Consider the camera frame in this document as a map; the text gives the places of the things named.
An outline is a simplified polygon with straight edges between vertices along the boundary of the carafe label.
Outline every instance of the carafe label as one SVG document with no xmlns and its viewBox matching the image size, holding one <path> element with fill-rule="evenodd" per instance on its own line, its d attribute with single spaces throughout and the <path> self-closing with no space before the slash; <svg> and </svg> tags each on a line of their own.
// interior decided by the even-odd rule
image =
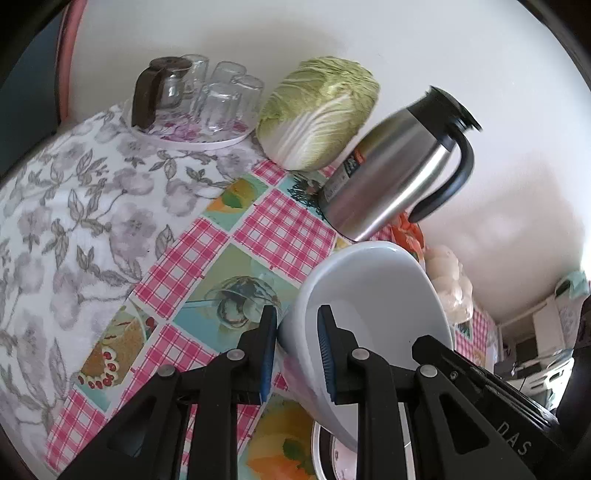
<svg viewBox="0 0 591 480">
<path fill-rule="evenodd" d="M 322 189 L 327 203 L 334 198 L 364 162 L 365 158 L 356 148 L 343 160 L 343 163 L 339 165 Z"/>
</svg>

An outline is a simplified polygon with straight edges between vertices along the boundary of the metal bolt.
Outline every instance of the metal bolt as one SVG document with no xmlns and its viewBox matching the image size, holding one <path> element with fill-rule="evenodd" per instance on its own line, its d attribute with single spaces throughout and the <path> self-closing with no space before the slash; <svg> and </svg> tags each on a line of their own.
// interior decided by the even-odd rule
<svg viewBox="0 0 591 480">
<path fill-rule="evenodd" d="M 369 358 L 369 352 L 365 348 L 356 348 L 351 352 L 351 355 L 357 360 L 367 360 Z"/>
<path fill-rule="evenodd" d="M 432 365 L 423 365 L 420 372 L 424 377 L 433 378 L 437 375 L 437 368 Z"/>
<path fill-rule="evenodd" d="M 177 369 L 174 367 L 174 365 L 164 364 L 164 365 L 160 365 L 158 367 L 158 369 L 156 370 L 156 373 L 160 377 L 167 378 L 167 377 L 172 377 L 174 375 L 174 373 L 176 372 L 176 370 Z"/>
<path fill-rule="evenodd" d="M 230 350 L 227 354 L 230 360 L 242 360 L 244 358 L 244 351 L 239 348 Z"/>
</svg>

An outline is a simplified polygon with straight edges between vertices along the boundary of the pink checkered tablecloth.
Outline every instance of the pink checkered tablecloth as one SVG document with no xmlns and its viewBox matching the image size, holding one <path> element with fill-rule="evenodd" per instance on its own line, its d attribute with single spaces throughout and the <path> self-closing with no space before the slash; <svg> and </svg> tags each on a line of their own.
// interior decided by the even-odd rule
<svg viewBox="0 0 591 480">
<path fill-rule="evenodd" d="M 310 178 L 318 182 L 332 170 L 327 167 L 321 173 L 310 173 Z M 242 330 L 229 329 L 219 308 L 207 306 L 208 300 L 220 295 L 225 298 L 224 292 L 247 284 L 285 312 L 312 269 L 348 244 L 294 194 L 294 186 L 297 182 L 301 186 L 306 178 L 306 174 L 295 178 L 274 163 L 263 161 L 228 187 L 226 192 L 231 194 L 212 201 L 168 247 L 122 306 L 122 312 L 138 319 L 140 333 L 127 327 L 123 332 L 116 330 L 108 337 L 108 348 L 102 338 L 98 352 L 102 352 L 105 365 L 109 367 L 112 358 L 118 361 L 111 363 L 114 367 L 112 378 L 107 374 L 109 384 L 81 373 L 70 390 L 48 437 L 46 462 L 50 467 L 62 471 L 159 365 L 173 364 L 181 371 L 198 368 L 219 352 L 236 346 L 240 333 L 251 327 L 252 320 Z M 375 238 L 390 237 L 378 232 Z M 457 351 L 480 365 L 485 357 L 488 322 L 486 314 L 477 310 L 472 321 L 453 332 Z M 117 343 L 118 336 L 124 341 Z M 138 338 L 143 340 L 133 350 Z M 287 390 L 280 374 L 275 375 L 273 385 L 275 391 Z M 195 414 L 196 408 L 191 411 L 184 445 L 184 468 Z M 239 409 L 239 450 L 245 447 L 260 415 L 259 407 Z"/>
</svg>

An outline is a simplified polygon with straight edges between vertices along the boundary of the stainless steel thermos carafe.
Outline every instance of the stainless steel thermos carafe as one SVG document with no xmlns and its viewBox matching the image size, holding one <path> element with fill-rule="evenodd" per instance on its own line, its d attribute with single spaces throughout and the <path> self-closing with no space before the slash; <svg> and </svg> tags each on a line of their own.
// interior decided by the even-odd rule
<svg viewBox="0 0 591 480">
<path fill-rule="evenodd" d="M 431 87 L 357 144 L 320 191 L 322 214 L 349 240 L 367 240 L 427 191 L 458 144 L 462 157 L 456 171 L 408 217 L 410 222 L 422 220 L 470 176 L 474 154 L 463 133 L 472 127 L 481 129 L 468 110 Z"/>
</svg>

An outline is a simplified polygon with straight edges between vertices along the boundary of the oilcloth table cover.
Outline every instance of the oilcloth table cover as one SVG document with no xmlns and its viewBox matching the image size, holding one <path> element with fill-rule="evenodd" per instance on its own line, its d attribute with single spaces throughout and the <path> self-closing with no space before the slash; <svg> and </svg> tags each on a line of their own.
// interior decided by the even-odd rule
<svg viewBox="0 0 591 480">
<path fill-rule="evenodd" d="M 56 420 L 72 421 L 63 406 L 76 398 L 81 367 L 129 293 L 186 238 L 211 199 L 262 159 L 252 138 L 203 153 L 138 142 L 113 106 L 56 138 L 5 181 L 0 423 L 15 443 L 45 459 Z M 139 348 L 150 329 L 136 327 L 110 327 L 111 341 L 121 334 Z M 115 371 L 104 365 L 91 375 L 116 383 L 130 351 Z"/>
<path fill-rule="evenodd" d="M 62 471 L 159 365 L 182 371 L 206 365 L 256 326 L 264 303 L 285 312 L 310 271 L 349 245 L 310 206 L 309 193 L 331 173 L 328 168 L 293 175 L 265 160 L 209 203 L 135 285 L 80 369 L 49 434 L 48 465 Z M 389 231 L 374 238 L 386 236 Z M 485 314 L 478 312 L 454 331 L 460 353 L 481 365 L 487 328 Z M 279 372 L 273 387 L 287 390 Z M 239 453 L 262 410 L 239 407 Z M 193 423 L 194 410 L 181 477 Z M 262 478 L 252 472 L 247 477 Z"/>
</svg>

